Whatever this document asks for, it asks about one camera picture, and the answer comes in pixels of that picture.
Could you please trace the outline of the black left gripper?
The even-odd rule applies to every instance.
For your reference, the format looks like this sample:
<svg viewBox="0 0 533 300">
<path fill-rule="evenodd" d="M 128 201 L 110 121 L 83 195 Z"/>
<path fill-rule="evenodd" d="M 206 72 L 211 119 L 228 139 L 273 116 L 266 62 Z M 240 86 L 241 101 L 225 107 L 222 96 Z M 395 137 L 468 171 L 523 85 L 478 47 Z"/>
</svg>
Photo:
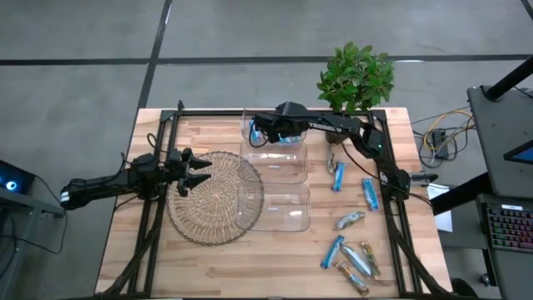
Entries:
<svg viewBox="0 0 533 300">
<path fill-rule="evenodd" d="M 164 178 L 168 184 L 177 184 L 177 191 L 180 196 L 187 196 L 189 190 L 211 178 L 210 174 L 185 175 L 187 166 L 194 170 L 199 170 L 211 165 L 210 161 L 195 157 L 190 148 L 185 148 L 182 152 L 173 148 L 167 154 L 167 160 L 164 163 Z"/>
</svg>

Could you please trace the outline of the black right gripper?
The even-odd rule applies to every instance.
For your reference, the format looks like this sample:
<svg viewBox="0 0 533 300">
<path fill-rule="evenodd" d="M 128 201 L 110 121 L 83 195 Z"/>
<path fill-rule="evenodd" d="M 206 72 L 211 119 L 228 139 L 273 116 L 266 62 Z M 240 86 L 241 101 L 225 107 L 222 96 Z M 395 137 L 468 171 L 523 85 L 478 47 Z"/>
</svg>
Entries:
<svg viewBox="0 0 533 300">
<path fill-rule="evenodd" d="M 296 102 L 284 102 L 276 107 L 276 116 L 271 123 L 271 115 L 257 113 L 252 118 L 255 128 L 264 130 L 269 143 L 278 143 L 283 138 L 299 136 L 309 128 L 309 111 Z"/>
</svg>

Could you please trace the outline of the silver blue granola bar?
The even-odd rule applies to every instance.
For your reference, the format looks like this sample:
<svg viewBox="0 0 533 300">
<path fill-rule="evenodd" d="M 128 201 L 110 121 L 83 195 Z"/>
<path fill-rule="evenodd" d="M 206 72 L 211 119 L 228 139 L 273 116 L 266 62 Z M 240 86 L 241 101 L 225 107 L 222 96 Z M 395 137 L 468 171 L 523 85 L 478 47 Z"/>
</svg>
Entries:
<svg viewBox="0 0 533 300">
<path fill-rule="evenodd" d="M 361 256 L 347 245 L 341 247 L 341 251 L 349 259 L 352 265 L 366 278 L 371 277 L 371 269 L 369 265 L 361 258 Z"/>
</svg>

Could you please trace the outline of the brown granola bar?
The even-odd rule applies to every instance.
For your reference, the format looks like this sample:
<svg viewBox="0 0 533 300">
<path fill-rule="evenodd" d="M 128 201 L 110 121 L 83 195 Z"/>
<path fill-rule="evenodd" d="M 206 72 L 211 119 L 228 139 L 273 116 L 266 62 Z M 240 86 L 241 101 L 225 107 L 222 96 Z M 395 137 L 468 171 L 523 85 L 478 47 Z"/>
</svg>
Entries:
<svg viewBox="0 0 533 300">
<path fill-rule="evenodd" d="M 373 247 L 371 246 L 369 242 L 364 241 L 364 242 L 361 242 L 361 249 L 371 269 L 371 277 L 374 279 L 378 279 L 381 275 L 381 272 L 379 270 L 379 267 L 376 261 L 376 256 L 375 256 Z"/>
<path fill-rule="evenodd" d="M 335 267 L 343 274 L 343 276 L 359 292 L 361 296 L 365 297 L 369 294 L 369 288 L 350 270 L 345 262 L 339 261 L 335 264 Z"/>
</svg>

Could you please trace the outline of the clear plastic bin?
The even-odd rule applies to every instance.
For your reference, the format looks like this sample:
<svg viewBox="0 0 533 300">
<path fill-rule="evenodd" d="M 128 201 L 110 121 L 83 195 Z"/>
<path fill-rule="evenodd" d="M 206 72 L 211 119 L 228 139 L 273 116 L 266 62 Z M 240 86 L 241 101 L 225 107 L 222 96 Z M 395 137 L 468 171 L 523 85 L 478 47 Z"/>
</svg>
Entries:
<svg viewBox="0 0 533 300">
<path fill-rule="evenodd" d="M 245 231 L 304 232 L 311 226 L 310 190 L 303 183 L 242 182 L 235 224 Z"/>
<path fill-rule="evenodd" d="M 265 183 L 296 184 L 307 180 L 307 147 L 303 142 L 268 143 L 262 147 L 243 142 L 239 154 L 240 174 L 244 168 L 253 167 Z"/>
<path fill-rule="evenodd" d="M 253 123 L 253 120 L 252 118 L 254 117 L 256 113 L 252 110 L 249 110 L 249 109 L 244 109 L 243 112 L 242 112 L 242 117 L 241 117 L 241 132 L 242 132 L 242 136 L 248 141 L 250 142 L 250 131 L 255 128 L 254 127 L 254 123 Z M 263 143 L 259 144 L 259 145 L 255 145 L 255 146 L 261 146 L 262 144 L 265 144 L 265 143 L 268 143 L 268 140 L 267 140 L 267 136 L 262 134 L 263 136 Z M 303 142 L 306 138 L 306 132 L 303 132 L 301 135 L 301 142 Z"/>
</svg>

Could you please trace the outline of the round woven wicker basket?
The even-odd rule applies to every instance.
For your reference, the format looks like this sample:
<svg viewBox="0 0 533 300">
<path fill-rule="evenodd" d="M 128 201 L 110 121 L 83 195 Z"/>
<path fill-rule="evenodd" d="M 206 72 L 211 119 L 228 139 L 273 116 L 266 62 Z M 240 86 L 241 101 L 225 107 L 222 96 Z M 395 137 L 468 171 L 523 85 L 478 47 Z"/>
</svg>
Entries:
<svg viewBox="0 0 533 300">
<path fill-rule="evenodd" d="M 212 163 L 191 173 L 211 177 L 182 197 L 174 182 L 167 189 L 166 207 L 172 226 L 187 241 L 202 246 L 232 243 L 252 229 L 262 213 L 265 185 L 260 173 L 233 152 L 203 153 Z"/>
</svg>

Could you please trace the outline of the green plant in black pot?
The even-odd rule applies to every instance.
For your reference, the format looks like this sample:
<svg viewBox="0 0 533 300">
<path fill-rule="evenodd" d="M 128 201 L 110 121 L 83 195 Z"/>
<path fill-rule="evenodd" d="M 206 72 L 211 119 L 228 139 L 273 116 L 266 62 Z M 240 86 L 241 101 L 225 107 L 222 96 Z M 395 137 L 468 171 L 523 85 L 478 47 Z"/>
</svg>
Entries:
<svg viewBox="0 0 533 300">
<path fill-rule="evenodd" d="M 387 52 L 348 42 L 335 48 L 326 69 L 320 72 L 317 98 L 328 102 L 336 113 L 367 112 L 390 101 L 394 80 L 395 67 Z"/>
</svg>

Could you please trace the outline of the grey metal stand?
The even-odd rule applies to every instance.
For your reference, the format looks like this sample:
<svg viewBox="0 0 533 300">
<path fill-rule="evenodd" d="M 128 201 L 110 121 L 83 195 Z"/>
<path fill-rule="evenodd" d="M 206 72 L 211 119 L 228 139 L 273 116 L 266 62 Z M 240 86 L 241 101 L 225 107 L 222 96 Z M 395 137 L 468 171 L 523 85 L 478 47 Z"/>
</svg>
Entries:
<svg viewBox="0 0 533 300">
<path fill-rule="evenodd" d="M 43 202 L 17 192 L 9 192 L 1 187 L 0 204 L 7 204 L 9 208 L 14 208 L 17 213 L 20 212 L 26 218 L 22 221 L 21 227 L 15 227 L 14 237 L 7 236 L 7 240 L 13 241 L 13 252 L 7 260 L 6 271 L 0 272 L 0 300 L 8 300 L 15 288 L 29 248 L 26 240 L 35 236 L 41 215 L 49 213 L 55 218 L 63 218 L 65 211 L 57 204 Z"/>
</svg>

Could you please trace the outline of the black computer with blue light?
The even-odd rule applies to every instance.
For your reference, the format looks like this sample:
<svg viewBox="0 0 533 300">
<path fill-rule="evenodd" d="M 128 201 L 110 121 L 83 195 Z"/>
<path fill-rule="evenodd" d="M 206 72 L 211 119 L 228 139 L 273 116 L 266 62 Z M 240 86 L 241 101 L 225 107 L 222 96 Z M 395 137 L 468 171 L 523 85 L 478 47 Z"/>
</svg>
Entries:
<svg viewBox="0 0 533 300">
<path fill-rule="evenodd" d="M 36 175 L 0 160 L 0 188 L 27 195 Z"/>
</svg>

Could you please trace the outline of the black stand beam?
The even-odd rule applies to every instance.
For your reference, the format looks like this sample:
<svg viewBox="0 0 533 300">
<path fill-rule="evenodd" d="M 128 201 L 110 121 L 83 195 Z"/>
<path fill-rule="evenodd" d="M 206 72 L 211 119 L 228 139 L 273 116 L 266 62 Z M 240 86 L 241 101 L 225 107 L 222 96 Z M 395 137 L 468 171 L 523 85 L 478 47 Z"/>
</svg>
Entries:
<svg viewBox="0 0 533 300">
<path fill-rule="evenodd" d="M 491 193 L 492 186 L 490 177 L 485 172 L 431 199 L 432 212 L 436 216 L 473 201 L 480 194 Z"/>
</svg>

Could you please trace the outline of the grey cart top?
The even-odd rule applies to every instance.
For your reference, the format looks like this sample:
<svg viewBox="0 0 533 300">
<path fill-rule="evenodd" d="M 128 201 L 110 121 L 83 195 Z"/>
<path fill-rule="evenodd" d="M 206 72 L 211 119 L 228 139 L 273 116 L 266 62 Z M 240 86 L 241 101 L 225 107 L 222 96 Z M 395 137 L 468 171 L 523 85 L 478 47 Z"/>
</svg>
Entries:
<svg viewBox="0 0 533 300">
<path fill-rule="evenodd" d="M 533 198 L 533 164 L 506 161 L 504 155 L 533 141 L 533 98 L 513 90 L 499 102 L 479 87 L 467 89 L 493 193 Z"/>
</svg>

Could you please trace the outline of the black diagonal pole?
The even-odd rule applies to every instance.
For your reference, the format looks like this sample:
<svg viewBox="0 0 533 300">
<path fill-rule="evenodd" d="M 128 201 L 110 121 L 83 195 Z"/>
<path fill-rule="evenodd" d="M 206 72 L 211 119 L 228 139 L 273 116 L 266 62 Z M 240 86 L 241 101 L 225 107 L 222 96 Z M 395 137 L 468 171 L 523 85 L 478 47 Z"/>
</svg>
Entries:
<svg viewBox="0 0 533 300">
<path fill-rule="evenodd" d="M 521 65 L 508 73 L 499 82 L 484 91 L 485 97 L 492 102 L 500 102 L 501 97 L 509 92 L 515 85 L 533 74 L 533 56 L 526 59 Z"/>
</svg>

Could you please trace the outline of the black round foot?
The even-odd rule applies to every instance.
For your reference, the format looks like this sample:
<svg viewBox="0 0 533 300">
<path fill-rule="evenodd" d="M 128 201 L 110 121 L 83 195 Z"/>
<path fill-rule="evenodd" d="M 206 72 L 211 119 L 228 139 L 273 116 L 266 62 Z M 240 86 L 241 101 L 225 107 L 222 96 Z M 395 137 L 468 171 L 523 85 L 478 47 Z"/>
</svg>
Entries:
<svg viewBox="0 0 533 300">
<path fill-rule="evenodd" d="M 463 279 L 461 278 L 452 278 L 451 286 L 454 293 L 460 296 L 478 298 L 475 290 Z"/>
</svg>

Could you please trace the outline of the black tablet screen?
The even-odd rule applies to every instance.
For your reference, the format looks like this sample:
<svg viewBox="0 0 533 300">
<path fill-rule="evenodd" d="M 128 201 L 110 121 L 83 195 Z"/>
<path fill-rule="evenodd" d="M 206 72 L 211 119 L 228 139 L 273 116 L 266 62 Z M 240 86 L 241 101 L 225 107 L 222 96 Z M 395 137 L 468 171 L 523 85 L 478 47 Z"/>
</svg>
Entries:
<svg viewBox="0 0 533 300">
<path fill-rule="evenodd" d="M 505 153 L 503 158 L 510 162 L 533 165 L 533 139 Z"/>
</svg>

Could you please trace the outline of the grey desk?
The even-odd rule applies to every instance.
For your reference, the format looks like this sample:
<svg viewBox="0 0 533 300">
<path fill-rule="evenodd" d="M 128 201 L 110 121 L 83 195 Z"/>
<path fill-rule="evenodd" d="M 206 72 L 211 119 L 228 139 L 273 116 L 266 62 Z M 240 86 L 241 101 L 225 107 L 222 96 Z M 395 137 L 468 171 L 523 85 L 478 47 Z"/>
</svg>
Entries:
<svg viewBox="0 0 533 300">
<path fill-rule="evenodd" d="M 533 300 L 533 252 L 510 251 L 491 246 L 486 221 L 486 206 L 491 203 L 524 206 L 533 211 L 533 202 L 489 194 L 481 194 L 476 199 L 491 267 L 502 298 Z"/>
</svg>

